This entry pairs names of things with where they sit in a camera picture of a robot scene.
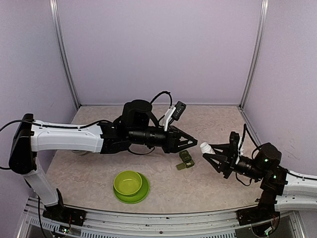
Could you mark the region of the white pill bottle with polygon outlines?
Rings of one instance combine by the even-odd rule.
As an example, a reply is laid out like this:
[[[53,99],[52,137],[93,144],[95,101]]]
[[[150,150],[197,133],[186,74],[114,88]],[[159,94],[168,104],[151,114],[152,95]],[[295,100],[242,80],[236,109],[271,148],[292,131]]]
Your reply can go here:
[[[203,154],[215,154],[214,150],[207,142],[203,142],[200,145],[200,150]]]

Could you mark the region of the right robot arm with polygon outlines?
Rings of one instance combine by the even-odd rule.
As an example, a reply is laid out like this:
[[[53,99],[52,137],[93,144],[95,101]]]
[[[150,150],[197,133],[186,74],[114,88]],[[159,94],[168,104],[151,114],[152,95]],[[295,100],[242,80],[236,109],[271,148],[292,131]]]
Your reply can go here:
[[[297,173],[280,165],[282,153],[271,143],[256,145],[251,157],[243,155],[245,137],[232,131],[226,144],[203,142],[200,150],[203,158],[224,179],[232,174],[245,176],[250,183],[259,182],[263,191],[253,215],[264,220],[272,211],[313,211],[317,209],[316,176]]]

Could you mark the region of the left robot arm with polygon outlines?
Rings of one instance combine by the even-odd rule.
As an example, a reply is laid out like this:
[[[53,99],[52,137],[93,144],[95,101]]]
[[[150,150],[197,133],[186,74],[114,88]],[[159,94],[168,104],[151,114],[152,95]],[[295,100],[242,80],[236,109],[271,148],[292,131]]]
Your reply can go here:
[[[152,109],[148,101],[133,100],[124,105],[122,115],[115,121],[99,120],[86,125],[48,123],[25,114],[13,138],[9,168],[24,177],[52,215],[66,220],[69,209],[36,162],[37,153],[71,150],[115,154],[127,151],[132,144],[161,147],[165,153],[179,152],[179,131],[168,124],[176,108],[169,108],[163,125]]]

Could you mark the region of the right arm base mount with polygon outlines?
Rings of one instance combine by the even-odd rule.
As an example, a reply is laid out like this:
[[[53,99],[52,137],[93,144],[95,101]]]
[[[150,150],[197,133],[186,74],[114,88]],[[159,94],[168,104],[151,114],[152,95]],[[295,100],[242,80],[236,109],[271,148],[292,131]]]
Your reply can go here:
[[[266,220],[273,219],[273,217],[279,217],[280,212],[275,211],[274,208],[258,206],[239,209],[236,211],[237,219],[240,226],[258,223]]]

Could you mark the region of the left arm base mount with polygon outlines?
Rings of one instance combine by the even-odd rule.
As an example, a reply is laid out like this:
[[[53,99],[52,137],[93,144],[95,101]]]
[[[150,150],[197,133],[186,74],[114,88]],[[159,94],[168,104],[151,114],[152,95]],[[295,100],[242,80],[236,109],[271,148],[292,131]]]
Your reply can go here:
[[[69,225],[83,226],[86,211],[75,208],[53,208],[47,207],[43,212],[43,217]]]

